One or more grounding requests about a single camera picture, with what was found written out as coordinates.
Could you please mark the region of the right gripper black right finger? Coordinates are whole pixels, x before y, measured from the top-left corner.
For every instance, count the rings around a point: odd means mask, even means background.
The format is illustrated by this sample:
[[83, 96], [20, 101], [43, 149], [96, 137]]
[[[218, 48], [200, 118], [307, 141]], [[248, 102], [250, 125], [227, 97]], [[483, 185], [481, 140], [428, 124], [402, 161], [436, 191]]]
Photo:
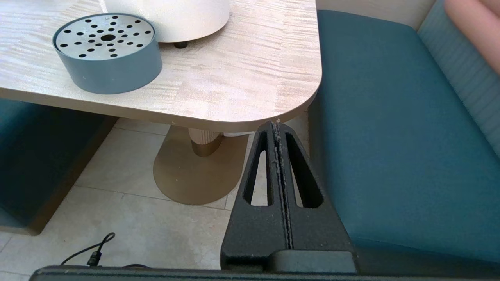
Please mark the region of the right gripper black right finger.
[[302, 143], [291, 127], [282, 123], [277, 124], [277, 156], [286, 247], [353, 252], [351, 239]]

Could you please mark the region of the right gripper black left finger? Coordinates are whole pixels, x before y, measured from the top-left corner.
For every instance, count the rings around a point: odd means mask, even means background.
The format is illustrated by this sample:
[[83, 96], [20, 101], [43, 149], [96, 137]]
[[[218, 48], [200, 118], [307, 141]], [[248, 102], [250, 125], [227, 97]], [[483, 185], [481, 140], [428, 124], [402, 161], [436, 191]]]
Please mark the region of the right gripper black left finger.
[[[220, 249], [222, 270], [261, 271], [273, 253], [289, 248], [278, 128], [277, 123], [267, 122], [255, 133]], [[262, 152], [266, 156], [268, 202], [266, 206], [253, 206]]]

